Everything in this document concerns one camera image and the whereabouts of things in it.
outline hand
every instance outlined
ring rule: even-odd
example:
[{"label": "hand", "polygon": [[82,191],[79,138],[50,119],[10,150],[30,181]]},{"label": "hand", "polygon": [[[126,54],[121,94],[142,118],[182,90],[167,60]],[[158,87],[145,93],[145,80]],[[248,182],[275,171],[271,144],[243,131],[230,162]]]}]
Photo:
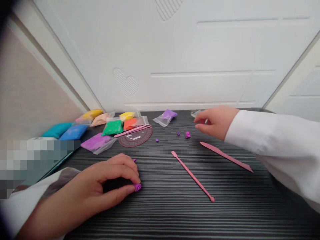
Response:
[{"label": "hand", "polygon": [[227,106],[207,109],[196,116],[194,123],[199,122],[199,124],[196,125],[196,128],[201,132],[224,141],[228,129],[239,111],[239,109]]},{"label": "hand", "polygon": [[93,164],[59,191],[38,203],[17,239],[53,239],[70,232],[93,215],[119,204],[133,185],[103,193],[102,183],[123,177],[139,184],[137,165],[124,154]]}]

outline heart carving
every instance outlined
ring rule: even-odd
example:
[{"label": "heart carving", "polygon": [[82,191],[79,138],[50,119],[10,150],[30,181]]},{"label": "heart carving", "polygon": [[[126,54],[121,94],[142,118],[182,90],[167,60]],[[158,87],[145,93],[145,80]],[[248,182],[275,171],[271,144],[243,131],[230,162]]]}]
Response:
[{"label": "heart carving", "polygon": [[183,0],[154,0],[162,21],[167,21],[179,10]]},{"label": "heart carving", "polygon": [[138,81],[132,77],[126,77],[120,68],[113,69],[113,76],[126,97],[132,97],[138,91]]}]

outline table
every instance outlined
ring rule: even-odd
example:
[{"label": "table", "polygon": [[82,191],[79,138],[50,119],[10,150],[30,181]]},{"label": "table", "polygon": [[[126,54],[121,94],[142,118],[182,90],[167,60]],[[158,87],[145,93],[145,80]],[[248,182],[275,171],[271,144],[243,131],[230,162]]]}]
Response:
[{"label": "table", "polygon": [[[148,117],[153,134],[140,146],[126,148],[117,141],[100,155],[79,148],[59,167],[83,170],[125,153],[137,159],[142,184],[139,192],[87,220],[65,239],[320,239],[320,215],[288,195],[252,153],[202,134],[195,129],[190,111],[177,112],[165,128],[152,121],[162,112],[142,113]],[[88,129],[81,141],[103,128]],[[186,131],[191,138],[185,138]],[[203,147],[200,141],[249,164],[254,174]]]}]

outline pink stick tool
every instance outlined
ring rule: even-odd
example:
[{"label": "pink stick tool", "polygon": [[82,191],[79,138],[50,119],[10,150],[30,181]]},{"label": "pink stick tool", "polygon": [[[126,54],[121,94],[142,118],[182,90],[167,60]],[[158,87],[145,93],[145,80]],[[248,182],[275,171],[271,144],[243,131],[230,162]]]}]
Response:
[{"label": "pink stick tool", "polygon": [[222,157],[225,157],[226,159],[230,160],[231,162],[234,162],[235,164],[238,164],[240,167],[243,167],[244,169],[247,169],[248,171],[253,173],[251,167],[248,164],[242,163],[242,162],[238,161],[237,159],[230,157],[229,155],[222,152],[219,148],[214,147],[208,143],[204,143],[204,142],[200,142],[200,143],[201,143],[201,145],[205,146],[206,148],[209,148],[210,150],[214,151],[215,153],[218,153],[219,155],[221,155]]},{"label": "pink stick tool", "polygon": [[210,198],[210,201],[211,201],[211,202],[214,202],[214,197],[212,197],[212,196],[208,193],[208,191],[204,188],[204,186],[202,186],[202,184],[199,182],[199,180],[192,174],[192,172],[187,168],[187,166],[184,165],[184,163],[178,158],[177,154],[176,154],[174,151],[172,151],[171,153],[172,153],[172,155],[173,155],[176,159],[178,159],[178,161],[181,163],[181,165],[184,167],[184,169],[189,173],[189,175],[193,178],[193,180],[194,180],[194,181],[199,185],[199,187],[206,193],[206,195]]}]

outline white door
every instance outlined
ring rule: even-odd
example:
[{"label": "white door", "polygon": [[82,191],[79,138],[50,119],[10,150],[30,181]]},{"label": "white door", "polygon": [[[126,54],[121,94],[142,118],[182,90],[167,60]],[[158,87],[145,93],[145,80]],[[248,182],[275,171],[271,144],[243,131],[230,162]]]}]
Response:
[{"label": "white door", "polygon": [[320,1],[34,0],[105,110],[262,107]]}]

